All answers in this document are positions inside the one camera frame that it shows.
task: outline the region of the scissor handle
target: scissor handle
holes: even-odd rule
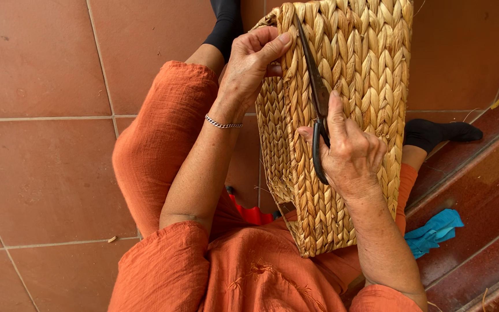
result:
[[[327,177],[325,177],[323,172],[323,166],[321,165],[321,155],[319,154],[319,144],[321,139],[319,136],[323,137],[324,143],[330,147],[330,140],[327,135],[327,131],[324,128],[324,123],[322,119],[317,119],[315,125],[313,126],[313,166],[315,167],[315,173],[317,178],[324,185],[328,185]]]

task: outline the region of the blue cloth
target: blue cloth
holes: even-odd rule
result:
[[[456,236],[455,228],[463,226],[459,213],[453,209],[444,209],[433,216],[424,226],[407,232],[405,241],[413,252],[415,259],[439,247],[438,243]]]

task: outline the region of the bracelet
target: bracelet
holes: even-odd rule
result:
[[[241,123],[221,124],[221,123],[218,123],[218,122],[214,121],[213,119],[211,119],[207,114],[205,114],[205,120],[207,120],[212,125],[214,125],[214,126],[216,126],[218,128],[221,128],[221,129],[225,129],[225,128],[241,128],[243,126],[243,124],[241,124]]]

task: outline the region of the hand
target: hand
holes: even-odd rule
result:
[[[280,58],[292,43],[292,36],[280,36],[276,27],[260,27],[234,39],[228,66],[217,98],[234,105],[234,119],[241,120],[255,103],[263,77],[282,75],[281,67],[270,63]]]
[[[364,194],[382,195],[377,178],[386,144],[375,135],[361,131],[357,123],[345,119],[340,94],[333,90],[328,104],[327,125],[330,148],[321,137],[319,155],[329,184],[351,205]],[[298,133],[311,145],[313,128],[299,127]]]

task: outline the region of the orange pants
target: orange pants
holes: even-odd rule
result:
[[[113,167],[130,213],[144,237],[159,230],[159,216],[171,183],[196,142],[217,91],[217,76],[211,69],[167,62],[155,77],[138,117],[118,138]],[[404,207],[416,177],[412,167],[402,164],[396,216],[402,234]],[[297,217],[295,211],[286,216]],[[244,226],[254,225],[244,221],[224,189],[213,218],[210,242]],[[288,230],[282,220],[264,226]],[[361,273],[355,246],[312,260],[339,293]]]

